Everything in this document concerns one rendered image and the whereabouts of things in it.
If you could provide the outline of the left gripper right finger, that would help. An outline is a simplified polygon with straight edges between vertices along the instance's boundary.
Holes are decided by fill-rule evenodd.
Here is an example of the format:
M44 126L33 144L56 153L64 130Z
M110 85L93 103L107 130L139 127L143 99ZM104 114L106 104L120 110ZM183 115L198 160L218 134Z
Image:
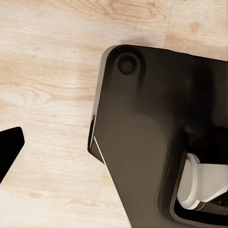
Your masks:
M228 165L228 128L216 127L213 144Z

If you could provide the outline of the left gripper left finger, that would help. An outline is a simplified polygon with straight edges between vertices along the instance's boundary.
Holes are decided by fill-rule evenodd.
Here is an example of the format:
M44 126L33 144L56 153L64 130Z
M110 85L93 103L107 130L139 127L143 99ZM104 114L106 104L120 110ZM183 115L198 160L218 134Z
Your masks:
M0 132L0 183L25 144L20 126Z

